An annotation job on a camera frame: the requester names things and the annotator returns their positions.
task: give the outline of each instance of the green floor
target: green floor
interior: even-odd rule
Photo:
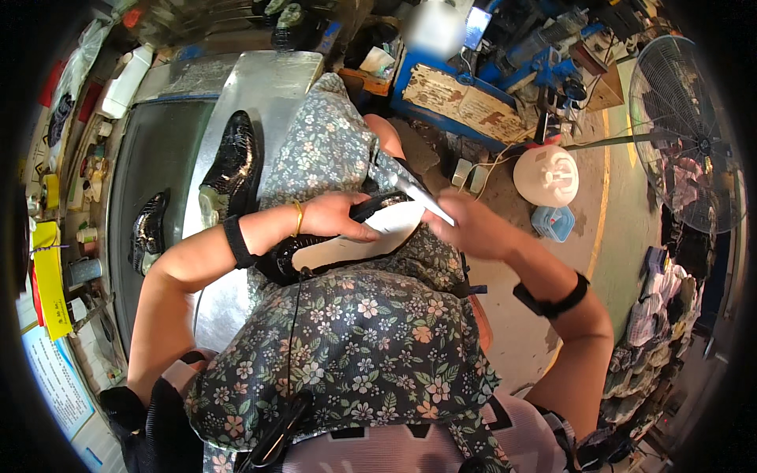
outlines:
[[[629,61],[618,67],[624,91],[628,90],[634,64]],[[610,136],[628,128],[627,113],[628,104],[608,110]],[[646,249],[659,246],[660,219],[659,211],[647,198],[646,174],[633,145],[610,148],[609,175],[605,229],[592,285],[607,306],[618,341],[628,311],[642,289],[640,272]]]

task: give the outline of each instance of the gold bracelet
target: gold bracelet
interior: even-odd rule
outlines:
[[[294,206],[297,208],[297,212],[299,212],[300,215],[297,216],[297,229],[291,234],[292,238],[300,234],[300,227],[302,226],[302,206],[300,205],[300,201],[294,199]]]

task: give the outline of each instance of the black elastic band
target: black elastic band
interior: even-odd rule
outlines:
[[[523,302],[526,307],[534,311],[536,315],[547,317],[548,319],[556,319],[561,313],[568,312],[573,307],[576,307],[589,291],[589,281],[578,271],[575,273],[578,275],[578,282],[575,285],[575,289],[573,289],[573,291],[560,302],[551,303],[535,300],[534,296],[528,292],[528,289],[525,288],[523,283],[515,286],[512,290],[512,295]]]
[[[226,240],[229,242],[234,258],[237,260],[236,266],[234,266],[236,269],[249,268],[257,263],[259,256],[247,251],[245,237],[242,236],[239,228],[239,216],[232,215],[224,220],[223,231],[226,233]]]

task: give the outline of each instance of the yellow paper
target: yellow paper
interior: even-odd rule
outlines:
[[[35,249],[60,244],[60,241],[61,230],[55,222],[38,223],[37,230],[32,234]],[[72,330],[63,297],[61,249],[51,248],[34,253],[34,269],[37,273],[39,299],[42,301],[42,316],[50,338],[54,341]]]

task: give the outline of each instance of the fan grille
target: fan grille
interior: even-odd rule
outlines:
[[[732,229],[746,212],[740,166],[694,43],[681,36],[651,41],[637,59],[628,98],[637,153],[671,212],[701,232]]]

